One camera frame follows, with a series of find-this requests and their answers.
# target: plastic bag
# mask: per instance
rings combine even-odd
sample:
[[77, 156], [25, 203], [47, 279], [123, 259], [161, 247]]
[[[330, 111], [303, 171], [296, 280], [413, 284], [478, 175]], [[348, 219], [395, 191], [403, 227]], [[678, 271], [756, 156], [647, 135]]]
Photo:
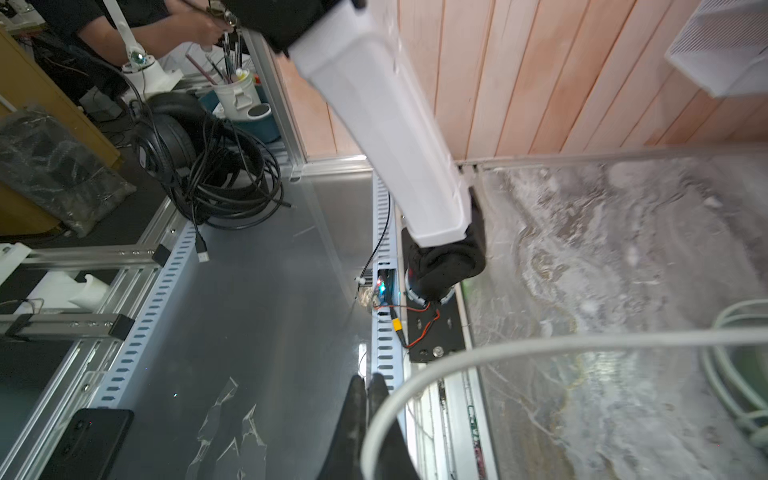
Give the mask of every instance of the plastic bag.
[[136, 191], [40, 107], [0, 120], [0, 180], [79, 237]]

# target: person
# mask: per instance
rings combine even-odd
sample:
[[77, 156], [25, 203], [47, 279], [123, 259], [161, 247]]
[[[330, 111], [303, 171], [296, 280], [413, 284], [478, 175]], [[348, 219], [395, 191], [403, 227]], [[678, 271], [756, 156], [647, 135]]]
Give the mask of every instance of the person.
[[[207, 7], [205, 0], [190, 1]], [[102, 0], [30, 2], [62, 40], [85, 46], [115, 66], [127, 62], [123, 39]], [[118, 0], [118, 4], [136, 40], [158, 59], [184, 42], [213, 45], [225, 31], [232, 31], [226, 22], [195, 11], [184, 0]]]

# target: coiled white cable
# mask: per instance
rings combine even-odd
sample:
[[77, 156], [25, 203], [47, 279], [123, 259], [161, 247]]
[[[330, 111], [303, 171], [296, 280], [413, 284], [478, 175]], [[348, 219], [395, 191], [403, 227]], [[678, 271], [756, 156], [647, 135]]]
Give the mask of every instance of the coiled white cable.
[[569, 335], [547, 339], [523, 339], [483, 346], [433, 362], [403, 383], [384, 401], [373, 417], [362, 443], [360, 468], [366, 480], [373, 480], [384, 437], [397, 414], [415, 394], [430, 383], [489, 362], [519, 356], [557, 355], [596, 350], [624, 350], [657, 347], [756, 345], [768, 343], [768, 327], [743, 327], [717, 330], [691, 330], [621, 335]]

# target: black smartphone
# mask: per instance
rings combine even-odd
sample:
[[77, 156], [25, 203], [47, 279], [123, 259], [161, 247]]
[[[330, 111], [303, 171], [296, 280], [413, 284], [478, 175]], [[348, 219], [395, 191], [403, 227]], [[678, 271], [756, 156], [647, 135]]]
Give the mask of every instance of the black smartphone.
[[39, 480], [106, 479], [133, 419], [131, 410], [78, 410]]

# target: red wire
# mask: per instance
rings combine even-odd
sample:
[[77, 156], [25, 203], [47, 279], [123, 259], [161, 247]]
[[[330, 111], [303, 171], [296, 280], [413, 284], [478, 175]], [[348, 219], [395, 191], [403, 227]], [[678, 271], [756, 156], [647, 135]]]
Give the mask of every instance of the red wire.
[[422, 332], [422, 335], [418, 339], [414, 340], [412, 343], [409, 343], [408, 345], [406, 345], [407, 349], [411, 348], [416, 343], [419, 343], [424, 339], [424, 335], [427, 334], [427, 330], [429, 330], [429, 327], [432, 326], [435, 320], [440, 318], [440, 310], [435, 309], [435, 313], [437, 313], [437, 315], [435, 315], [435, 318], [429, 320], [429, 323], [427, 323], [427, 326], [424, 327], [424, 331]]
[[406, 310], [410, 310], [412, 312], [426, 312], [427, 310], [429, 310], [429, 306], [430, 305], [432, 305], [432, 302], [427, 303], [427, 306], [425, 306], [423, 310], [415, 309], [415, 308], [412, 308], [412, 307], [406, 306], [406, 305], [379, 305], [379, 306], [376, 307], [376, 310], [378, 310], [380, 308], [389, 308], [389, 307], [397, 308], [397, 307], [400, 307], [400, 308], [404, 308]]

